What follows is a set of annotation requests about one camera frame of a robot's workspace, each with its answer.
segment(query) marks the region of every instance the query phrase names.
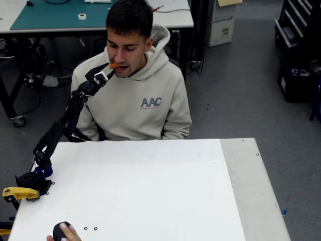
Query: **teal cutting mat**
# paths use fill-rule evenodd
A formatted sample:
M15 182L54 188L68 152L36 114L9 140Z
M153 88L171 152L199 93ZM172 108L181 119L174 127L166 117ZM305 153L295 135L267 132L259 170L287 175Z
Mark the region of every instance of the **teal cutting mat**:
M91 4L85 3L84 0L70 0L66 4L53 5L45 0L30 1L34 5L25 6L11 30L105 27L108 8L116 2L113 0L111 4ZM78 14L86 14L87 19L79 20Z

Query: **open mouth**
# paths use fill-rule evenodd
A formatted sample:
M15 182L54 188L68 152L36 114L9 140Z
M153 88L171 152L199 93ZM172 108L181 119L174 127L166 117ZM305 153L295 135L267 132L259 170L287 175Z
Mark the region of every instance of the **open mouth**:
M128 68L128 66L118 66L116 68L117 71L125 71Z

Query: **orange food piece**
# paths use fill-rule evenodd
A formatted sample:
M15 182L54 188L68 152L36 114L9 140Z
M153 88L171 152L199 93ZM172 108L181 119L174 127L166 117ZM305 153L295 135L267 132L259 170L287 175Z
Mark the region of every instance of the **orange food piece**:
M117 68L119 66L120 66L119 64L111 64L111 65L109 65L109 69L114 69L114 68Z

